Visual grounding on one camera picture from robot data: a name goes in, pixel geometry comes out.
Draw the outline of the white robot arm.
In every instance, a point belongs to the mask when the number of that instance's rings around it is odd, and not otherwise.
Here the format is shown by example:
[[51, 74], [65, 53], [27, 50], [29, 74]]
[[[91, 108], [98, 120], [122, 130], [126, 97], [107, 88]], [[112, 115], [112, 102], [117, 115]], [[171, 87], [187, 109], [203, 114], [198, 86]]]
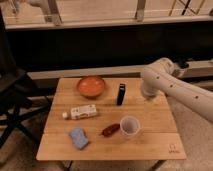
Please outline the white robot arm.
[[181, 81], [172, 75], [173, 72], [174, 63], [168, 58], [144, 66], [141, 72], [143, 97], [153, 99], [162, 91], [213, 123], [213, 92]]

